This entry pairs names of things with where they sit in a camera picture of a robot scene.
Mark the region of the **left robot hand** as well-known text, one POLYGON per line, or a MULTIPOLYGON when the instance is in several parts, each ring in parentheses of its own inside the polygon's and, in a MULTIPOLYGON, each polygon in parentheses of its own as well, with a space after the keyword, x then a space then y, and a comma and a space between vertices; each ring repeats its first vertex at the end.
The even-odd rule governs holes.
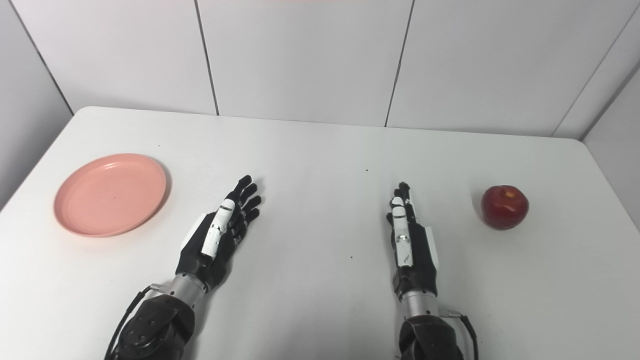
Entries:
POLYGON ((194 278, 204 285, 207 293, 223 282, 250 224, 260 215, 262 197, 257 192, 258 185, 247 174, 238 180, 217 210, 197 220, 180 251, 174 271, 177 276, 194 278))

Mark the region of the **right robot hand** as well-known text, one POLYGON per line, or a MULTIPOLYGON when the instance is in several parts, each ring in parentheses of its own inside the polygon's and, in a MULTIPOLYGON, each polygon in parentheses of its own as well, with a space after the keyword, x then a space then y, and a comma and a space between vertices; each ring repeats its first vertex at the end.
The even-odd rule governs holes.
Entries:
POLYGON ((427 228, 418 223, 408 183, 398 183, 389 205, 386 220, 391 225, 390 243, 396 266, 394 294, 400 301, 410 292, 438 296, 435 251, 427 228))

